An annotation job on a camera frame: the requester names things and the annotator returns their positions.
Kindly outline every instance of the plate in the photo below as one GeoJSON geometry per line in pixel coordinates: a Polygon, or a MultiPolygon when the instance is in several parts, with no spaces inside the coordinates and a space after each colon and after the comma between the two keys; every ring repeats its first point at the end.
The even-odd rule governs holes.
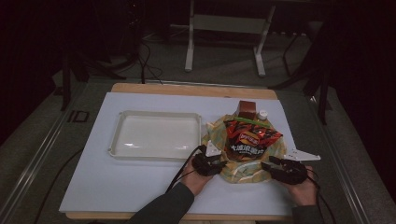
{"type": "Polygon", "coordinates": [[[108,152],[125,160],[186,160],[199,145],[201,116],[196,113],[126,110],[108,152]]]}

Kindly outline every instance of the metal stand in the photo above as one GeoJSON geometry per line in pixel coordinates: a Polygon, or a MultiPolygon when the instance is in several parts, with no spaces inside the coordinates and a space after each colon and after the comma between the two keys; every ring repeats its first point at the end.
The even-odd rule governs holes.
{"type": "Polygon", "coordinates": [[[318,36],[306,53],[305,58],[298,70],[286,81],[268,89],[280,90],[289,85],[308,78],[303,92],[307,96],[314,96],[320,87],[318,102],[318,116],[323,124],[326,124],[325,110],[327,104],[327,91],[332,68],[337,66],[340,55],[343,52],[343,32],[339,28],[339,22],[334,17],[323,23],[318,36]]]}
{"type": "Polygon", "coordinates": [[[254,47],[253,53],[256,59],[258,74],[260,77],[264,77],[265,70],[262,62],[262,46],[264,45],[265,39],[268,35],[268,30],[274,16],[275,9],[275,6],[271,6],[271,9],[265,20],[202,15],[194,14],[194,0],[190,0],[189,45],[187,48],[186,65],[184,68],[185,71],[192,71],[192,61],[194,53],[194,29],[222,32],[238,32],[261,35],[260,43],[256,47],[254,47]]]}
{"type": "Polygon", "coordinates": [[[72,50],[70,46],[63,43],[63,58],[62,58],[62,70],[63,70],[63,88],[62,88],[62,96],[64,98],[63,105],[61,110],[65,111],[67,106],[71,100],[71,91],[70,91],[70,71],[76,77],[77,81],[88,81],[90,74],[88,73],[86,66],[97,69],[105,76],[108,76],[113,79],[126,79],[126,77],[120,77],[119,75],[111,72],[107,68],[103,67],[98,62],[90,59],[87,55],[82,52],[72,50]]]}

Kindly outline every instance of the cable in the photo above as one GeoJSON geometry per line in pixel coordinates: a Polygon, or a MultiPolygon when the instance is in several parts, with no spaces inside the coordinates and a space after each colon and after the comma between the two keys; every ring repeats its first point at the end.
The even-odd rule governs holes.
{"type": "Polygon", "coordinates": [[[183,178],[184,176],[189,175],[189,174],[191,174],[191,173],[193,173],[193,172],[195,172],[195,171],[197,171],[197,170],[189,171],[188,173],[186,173],[186,174],[182,175],[181,177],[179,177],[176,181],[180,180],[180,179],[183,178]]]}
{"type": "Polygon", "coordinates": [[[140,66],[142,67],[142,72],[141,72],[141,74],[140,74],[140,79],[141,79],[141,81],[142,81],[142,84],[146,84],[146,80],[145,80],[145,68],[146,68],[146,65],[147,65],[147,63],[148,63],[148,61],[149,61],[149,56],[150,56],[150,54],[151,54],[151,49],[150,49],[149,46],[148,46],[147,44],[145,44],[143,41],[141,41],[141,44],[142,44],[143,46],[145,46],[145,47],[148,49],[148,56],[147,56],[146,60],[144,60],[144,63],[142,63],[142,61],[140,60],[140,57],[138,57],[138,60],[139,60],[139,62],[140,62],[140,66]]]}
{"type": "Polygon", "coordinates": [[[147,63],[146,63],[146,67],[148,68],[148,71],[152,74],[152,77],[145,77],[145,79],[152,79],[152,78],[155,78],[155,79],[157,79],[158,81],[160,81],[160,83],[163,85],[163,82],[160,80],[160,76],[163,74],[163,70],[162,69],[160,69],[160,68],[158,68],[158,67],[154,67],[154,66],[151,66],[151,65],[148,65],[147,63]],[[159,70],[160,71],[160,74],[157,76],[157,75],[155,75],[155,73],[151,70],[151,69],[157,69],[157,70],[159,70]]]}
{"type": "Polygon", "coordinates": [[[318,182],[317,181],[315,181],[313,178],[311,178],[310,176],[307,176],[307,178],[315,185],[315,187],[317,188],[317,206],[318,206],[318,210],[319,210],[319,212],[320,212],[320,215],[323,217],[323,213],[322,213],[322,211],[321,211],[321,208],[320,208],[320,204],[319,204],[319,199],[321,199],[322,201],[323,201],[323,203],[325,204],[325,206],[326,206],[326,208],[327,208],[327,210],[329,211],[329,213],[330,213],[330,216],[332,217],[332,223],[334,223],[334,224],[336,224],[337,222],[335,221],[335,216],[334,216],[334,213],[332,212],[332,209],[330,208],[330,206],[329,206],[329,204],[326,202],[326,200],[323,198],[323,196],[320,194],[320,185],[318,184],[318,182]]]}
{"type": "Polygon", "coordinates": [[[61,172],[64,170],[64,167],[66,167],[66,165],[73,160],[79,153],[82,152],[83,149],[77,151],[75,154],[73,154],[73,156],[71,156],[65,163],[64,165],[62,165],[61,169],[58,171],[58,173],[56,174],[55,178],[52,180],[52,183],[49,186],[49,189],[47,190],[46,195],[44,196],[43,202],[40,205],[40,208],[38,209],[38,213],[35,216],[35,222],[34,224],[36,224],[38,222],[38,220],[40,219],[41,216],[41,212],[43,211],[44,205],[46,204],[46,201],[48,199],[48,197],[50,196],[50,191],[52,190],[53,186],[55,185],[56,180],[58,179],[59,175],[61,174],[61,172]]]}
{"type": "Polygon", "coordinates": [[[175,183],[179,180],[179,176],[181,175],[181,173],[183,173],[184,167],[186,167],[187,163],[189,162],[189,160],[191,159],[191,157],[194,155],[194,153],[200,149],[202,146],[198,146],[195,148],[195,150],[192,151],[192,153],[190,154],[190,156],[186,159],[186,161],[184,162],[184,164],[180,167],[180,170],[178,170],[177,174],[175,175],[175,177],[173,178],[171,184],[169,185],[168,189],[166,190],[165,193],[169,192],[169,190],[171,190],[171,188],[175,185],[175,183]]]}
{"type": "Polygon", "coordinates": [[[123,72],[125,72],[125,71],[128,71],[129,69],[133,68],[135,65],[136,65],[136,63],[133,63],[133,64],[131,64],[130,66],[125,67],[125,68],[122,69],[122,70],[116,71],[115,73],[118,74],[118,75],[120,75],[121,73],[123,73],[123,72]]]}
{"type": "MultiPolygon", "coordinates": [[[[172,34],[169,35],[169,37],[174,37],[174,36],[177,36],[177,35],[181,35],[181,34],[185,33],[188,30],[189,30],[189,28],[183,28],[180,31],[173,32],[172,34]]],[[[142,37],[142,39],[144,41],[151,42],[151,43],[158,43],[158,42],[164,42],[165,41],[161,36],[156,36],[156,35],[159,35],[159,34],[151,33],[149,35],[145,35],[144,37],[142,37]]]]}
{"type": "Polygon", "coordinates": [[[118,70],[118,69],[124,68],[129,65],[132,67],[132,66],[134,66],[134,61],[136,61],[136,57],[130,56],[130,57],[126,57],[126,60],[121,63],[116,63],[116,64],[105,64],[105,63],[100,63],[100,62],[99,63],[103,67],[114,71],[114,70],[118,70]]]}
{"type": "Polygon", "coordinates": [[[313,170],[309,170],[309,169],[305,169],[306,171],[309,171],[309,172],[311,172],[312,174],[314,174],[314,176],[315,176],[315,178],[317,179],[317,181],[316,182],[318,182],[319,181],[319,175],[317,174],[317,173],[315,173],[315,171],[313,171],[313,170]]]}

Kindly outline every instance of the black cloth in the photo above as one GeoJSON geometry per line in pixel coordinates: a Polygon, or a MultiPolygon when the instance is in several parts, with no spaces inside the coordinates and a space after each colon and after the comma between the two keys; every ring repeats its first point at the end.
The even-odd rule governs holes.
{"type": "Polygon", "coordinates": [[[182,183],[177,183],[169,192],[154,199],[139,210],[128,224],[177,224],[189,211],[194,195],[182,183]]]}
{"type": "MultiPolygon", "coordinates": [[[[128,224],[177,224],[189,211],[194,195],[184,184],[176,184],[169,192],[154,199],[139,210],[128,224]]],[[[294,224],[324,223],[317,206],[298,206],[292,209],[294,224]]]]}

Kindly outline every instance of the red snack bag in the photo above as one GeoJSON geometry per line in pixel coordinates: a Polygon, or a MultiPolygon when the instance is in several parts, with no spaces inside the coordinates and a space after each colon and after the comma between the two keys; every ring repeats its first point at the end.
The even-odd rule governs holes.
{"type": "Polygon", "coordinates": [[[262,125],[237,120],[224,121],[228,136],[224,148],[229,160],[258,160],[282,133],[262,125]]]}

